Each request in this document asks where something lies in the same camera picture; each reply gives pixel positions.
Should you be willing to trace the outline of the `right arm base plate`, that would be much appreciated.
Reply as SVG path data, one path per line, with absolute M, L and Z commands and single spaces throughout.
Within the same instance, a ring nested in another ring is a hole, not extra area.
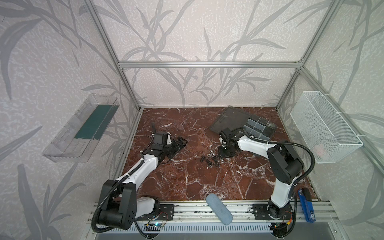
M 250 213 L 256 220 L 288 221 L 292 218 L 293 208 L 290 204 L 283 208 L 278 208 L 273 204 L 253 204 Z

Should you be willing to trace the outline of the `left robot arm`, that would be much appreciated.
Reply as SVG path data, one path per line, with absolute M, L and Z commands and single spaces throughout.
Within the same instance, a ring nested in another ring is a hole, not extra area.
M 165 159 L 173 159 L 188 141 L 173 138 L 168 132 L 155 132 L 148 146 L 140 152 L 139 161 L 116 180 L 107 180 L 91 220 L 95 233 L 112 229 L 127 230 L 142 217 L 152 218 L 160 214 L 160 202 L 153 197 L 137 197 L 144 180 Z

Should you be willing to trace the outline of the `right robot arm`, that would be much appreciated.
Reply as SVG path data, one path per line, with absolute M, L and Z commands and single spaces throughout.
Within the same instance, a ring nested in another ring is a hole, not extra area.
M 240 151 L 250 152 L 266 158 L 275 175 L 276 181 L 273 193 L 269 199 L 269 215 L 278 219 L 287 209 L 293 197 L 295 186 L 315 167 L 316 159 L 313 152 L 306 146 L 292 142 L 276 142 L 257 139 L 247 132 L 242 135 L 239 132 L 243 128 L 230 130 L 228 128 L 220 131 L 221 145 L 218 147 L 219 156 L 231 158 Z M 301 148 L 308 153 L 311 163 L 303 172 L 305 164 L 295 148 Z

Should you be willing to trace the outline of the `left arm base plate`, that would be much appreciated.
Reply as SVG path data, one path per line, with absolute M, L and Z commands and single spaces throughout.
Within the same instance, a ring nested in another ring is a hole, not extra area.
M 151 214 L 146 214 L 137 218 L 137 221 L 149 221 L 149 220 L 159 220 L 159 221 L 172 221 L 175 213 L 174 204 L 160 204 L 158 209 Z

